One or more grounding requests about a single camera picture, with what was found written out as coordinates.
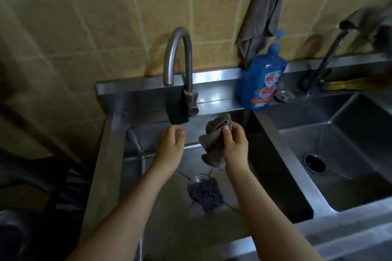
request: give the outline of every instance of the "gray towel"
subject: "gray towel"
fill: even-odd
[[[365,34],[376,50],[384,52],[390,58],[392,55],[392,5],[357,10],[339,25],[341,29],[350,26]]]
[[[236,44],[246,65],[274,36],[280,16],[282,0],[252,0],[246,13]]]
[[[207,152],[207,154],[202,155],[202,160],[212,167],[223,167],[225,165],[223,159],[223,149],[225,148],[222,135],[223,125],[228,125],[230,130],[233,130],[229,114],[224,114],[208,122],[205,126],[206,135],[199,137],[199,143]]]

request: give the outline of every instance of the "sink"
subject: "sink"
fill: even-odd
[[[392,116],[366,96],[271,105],[266,113],[334,210],[392,195]]]
[[[312,209],[255,115],[244,110],[229,113],[233,121],[245,124],[250,167],[267,193],[292,222],[311,219]],[[139,254],[142,257],[169,259],[187,251],[250,235],[238,211],[238,201],[224,169],[212,168],[201,160],[205,151],[198,138],[205,133],[207,122],[218,116],[195,116],[184,124],[187,132],[184,156],[154,204],[141,241],[142,253]],[[137,184],[143,169],[148,169],[152,164],[158,137],[169,125],[165,121],[131,128],[143,151],[143,158],[140,158],[135,143],[126,138],[120,200]],[[188,194],[190,179],[199,174],[215,177],[222,191],[225,204],[213,214],[205,214],[200,204],[193,202]]]

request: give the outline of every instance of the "faucet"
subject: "faucet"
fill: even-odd
[[[338,47],[340,46],[341,42],[353,30],[354,27],[348,26],[338,34],[335,38],[334,42],[332,43],[331,47],[327,51],[324,58],[321,60],[320,66],[317,68],[315,72],[312,72],[310,76],[306,77],[301,83],[301,90],[299,91],[278,91],[275,94],[275,97],[283,102],[294,102],[298,100],[306,99],[312,96],[314,93],[319,91],[317,86],[320,84],[321,80],[325,75],[325,70],[331,61],[331,58],[335,55]]]
[[[195,116],[199,113],[197,107],[199,93],[193,92],[192,42],[190,41],[189,32],[184,27],[176,28],[167,42],[164,64],[164,85],[167,87],[173,85],[174,61],[180,39],[184,42],[185,49],[185,89],[183,90],[183,94],[188,108],[188,115]]]

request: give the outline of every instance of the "person's right arm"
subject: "person's right arm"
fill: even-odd
[[[223,127],[226,173],[261,260],[323,260],[268,196],[248,165],[248,140],[233,122]]]

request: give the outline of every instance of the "drain cover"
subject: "drain cover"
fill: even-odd
[[[316,175],[322,175],[326,171],[326,165],[319,155],[306,154],[302,158],[305,167]]]

